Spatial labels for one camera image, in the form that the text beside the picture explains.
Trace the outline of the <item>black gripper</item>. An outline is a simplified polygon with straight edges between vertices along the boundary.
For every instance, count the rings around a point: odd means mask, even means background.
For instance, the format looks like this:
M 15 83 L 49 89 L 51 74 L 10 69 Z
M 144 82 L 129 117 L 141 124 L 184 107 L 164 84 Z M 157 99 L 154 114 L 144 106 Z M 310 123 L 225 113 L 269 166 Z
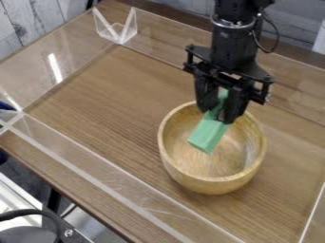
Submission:
M 219 89 L 229 95 L 224 108 L 224 122 L 232 124 L 245 113 L 251 101 L 265 104 L 275 78 L 257 63 L 263 18 L 229 22 L 213 18 L 213 41 L 209 47 L 186 46 L 185 71 L 195 76 L 197 106 L 203 112 L 219 104 Z

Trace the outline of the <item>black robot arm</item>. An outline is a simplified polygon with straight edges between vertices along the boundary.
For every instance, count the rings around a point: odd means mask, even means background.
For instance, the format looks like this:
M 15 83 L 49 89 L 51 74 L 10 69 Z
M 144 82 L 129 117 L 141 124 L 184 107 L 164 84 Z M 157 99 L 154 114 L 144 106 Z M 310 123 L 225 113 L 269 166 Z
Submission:
M 275 77 L 257 62 L 263 50 L 264 10 L 276 0 L 215 0 L 213 41 L 186 46 L 185 71 L 195 76 L 197 106 L 221 110 L 213 118 L 231 124 L 248 104 L 264 104 Z

